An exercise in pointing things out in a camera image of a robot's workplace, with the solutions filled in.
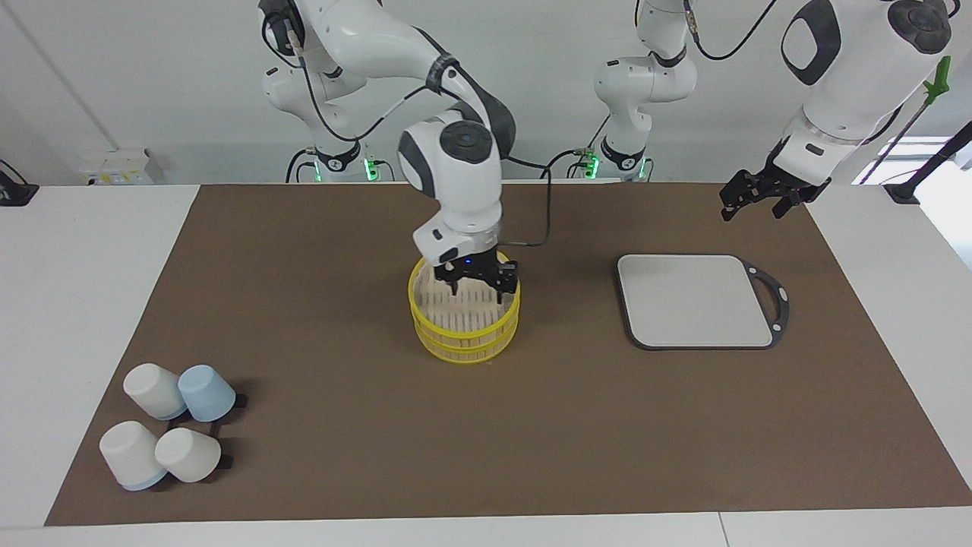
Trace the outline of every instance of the brown table mat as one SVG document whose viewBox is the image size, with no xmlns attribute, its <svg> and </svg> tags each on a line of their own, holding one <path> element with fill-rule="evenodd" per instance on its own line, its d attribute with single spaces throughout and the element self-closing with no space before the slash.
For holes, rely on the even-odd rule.
<svg viewBox="0 0 972 547">
<path fill-rule="evenodd" d="M 506 237 L 542 234 L 541 186 L 503 204 Z M 47 524 L 972 505 L 805 208 L 727 224 L 712 185 L 557 187 L 550 244 L 507 249 L 516 339 L 464 368 L 420 346 L 405 298 L 435 207 L 405 186 L 202 188 Z M 744 258 L 786 287 L 788 332 L 765 351 L 637 349 L 626 253 Z M 114 483 L 101 434 L 164 430 L 122 392 L 145 361 L 210 363 L 250 395 L 222 428 L 232 469 Z"/>
</svg>

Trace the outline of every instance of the cup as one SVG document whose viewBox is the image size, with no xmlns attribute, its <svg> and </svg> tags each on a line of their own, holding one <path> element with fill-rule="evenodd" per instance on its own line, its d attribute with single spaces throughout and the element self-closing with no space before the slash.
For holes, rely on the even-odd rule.
<svg viewBox="0 0 972 547">
<path fill-rule="evenodd" d="M 123 421 L 101 436 L 101 455 L 115 480 L 127 491 L 144 490 L 165 476 L 156 460 L 156 437 L 137 421 Z"/>
<path fill-rule="evenodd" d="M 162 435 L 156 444 L 156 460 L 184 483 L 209 476 L 220 463 L 223 449 L 216 439 L 184 427 Z"/>
<path fill-rule="evenodd" d="M 176 375 L 155 363 L 145 363 L 124 377 L 124 392 L 149 416 L 163 421 L 177 418 L 186 411 L 186 401 L 179 392 Z"/>
<path fill-rule="evenodd" d="M 209 365 L 184 372 L 179 377 L 179 391 L 196 421 L 216 421 L 236 404 L 236 391 Z"/>
</svg>

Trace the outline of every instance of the yellow rim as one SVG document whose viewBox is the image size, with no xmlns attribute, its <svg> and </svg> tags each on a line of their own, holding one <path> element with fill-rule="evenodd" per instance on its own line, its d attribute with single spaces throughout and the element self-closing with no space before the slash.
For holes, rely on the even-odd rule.
<svg viewBox="0 0 972 547">
<path fill-rule="evenodd" d="M 510 343 L 513 342 L 513 337 L 510 336 L 508 338 L 503 338 L 503 341 L 505 342 L 505 344 L 503 344 L 502 346 L 498 347 L 496 349 L 496 351 L 493 351 L 492 353 L 490 353 L 489 355 L 486 355 L 485 357 L 482 357 L 481 359 L 474 359 L 474 360 L 471 360 L 471 361 L 462 361 L 462 360 L 459 360 L 459 359 L 453 359 L 453 358 L 450 358 L 450 357 L 446 357 L 445 355 L 440 354 L 440 352 L 442 351 L 442 349 L 436 348 L 434 346 L 430 346 L 428 344 L 428 342 L 426 341 L 426 338 L 425 337 L 421 337 L 421 336 L 419 337 L 419 342 L 422 343 L 422 346 L 424 346 L 425 349 L 427 349 L 429 351 L 429 353 L 431 353 L 432 355 L 434 355 L 436 359 L 439 359 L 441 361 L 445 361 L 446 363 L 450 363 L 450 364 L 453 364 L 453 365 L 479 365 L 479 364 L 485 363 L 486 361 L 490 361 L 494 357 L 496 357 L 497 355 L 499 355 L 500 353 L 502 353 L 503 350 L 506 349 L 506 347 L 509 346 Z"/>
<path fill-rule="evenodd" d="M 509 261 L 506 255 L 502 254 L 502 252 L 497 252 L 497 254 L 500 256 L 500 259 L 503 260 L 504 262 Z M 438 334 L 439 336 L 444 336 L 446 338 L 451 338 L 453 340 L 472 340 L 474 338 L 480 338 L 486 335 L 490 335 L 503 328 L 503 326 L 506 325 L 506 323 L 508 323 L 509 320 L 514 315 L 516 315 L 516 313 L 520 309 L 520 283 L 517 282 L 516 292 L 513 293 L 513 304 L 510 305 L 509 310 L 507 310 L 506 313 L 503 314 L 503 317 L 500 317 L 499 321 L 497 321 L 493 325 L 490 325 L 489 327 L 486 327 L 485 329 L 480 329 L 475 332 L 456 333 L 452 331 L 447 331 L 435 325 L 431 321 L 429 321 L 422 314 L 422 311 L 419 310 L 418 303 L 415 302 L 415 279 L 418 278 L 419 272 L 422 270 L 422 267 L 425 265 L 426 265 L 426 260 L 425 258 L 422 258 L 421 260 L 419 260 L 418 264 L 416 264 L 415 268 L 412 270 L 412 275 L 408 277 L 408 306 L 411 308 L 412 316 L 415 318 L 416 321 L 418 321 L 423 327 Z"/>
<path fill-rule="evenodd" d="M 519 326 L 519 320 L 514 319 L 509 323 L 509 326 L 501 334 L 499 334 L 495 339 L 487 342 L 486 344 L 481 344 L 479 346 L 451 346 L 445 342 L 440 342 L 438 340 L 433 340 L 430 338 L 429 333 L 422 330 L 422 326 L 416 322 L 415 323 L 415 333 L 419 335 L 419 338 L 428 342 L 432 346 L 435 346 L 443 351 L 451 351 L 453 353 L 461 353 L 472 355 L 473 353 L 478 353 L 480 351 L 485 351 L 492 347 L 498 346 L 503 343 L 507 338 L 512 338 L 513 334 L 516 333 L 516 327 Z"/>
</svg>

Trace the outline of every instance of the white table surface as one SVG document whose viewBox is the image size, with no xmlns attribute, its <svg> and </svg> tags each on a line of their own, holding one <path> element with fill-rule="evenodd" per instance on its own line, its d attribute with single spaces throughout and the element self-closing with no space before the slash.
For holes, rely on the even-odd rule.
<svg viewBox="0 0 972 547">
<path fill-rule="evenodd" d="M 197 190 L 45 188 L 0 210 L 0 545 L 972 545 L 972 508 L 41 529 Z M 811 212 L 970 483 L 972 272 L 880 188 L 831 187 Z"/>
</svg>

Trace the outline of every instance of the basket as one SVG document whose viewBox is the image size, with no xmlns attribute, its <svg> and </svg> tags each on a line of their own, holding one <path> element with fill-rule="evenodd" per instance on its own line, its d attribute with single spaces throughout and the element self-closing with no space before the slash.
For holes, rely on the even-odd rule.
<svg viewBox="0 0 972 547">
<path fill-rule="evenodd" d="M 499 253 L 500 260 L 507 261 Z M 435 357 L 456 365 L 484 363 L 499 355 L 516 334 L 520 285 L 496 302 L 496 290 L 476 279 L 460 279 L 452 296 L 449 285 L 435 280 L 434 270 L 419 260 L 408 279 L 408 304 L 415 334 Z"/>
</svg>

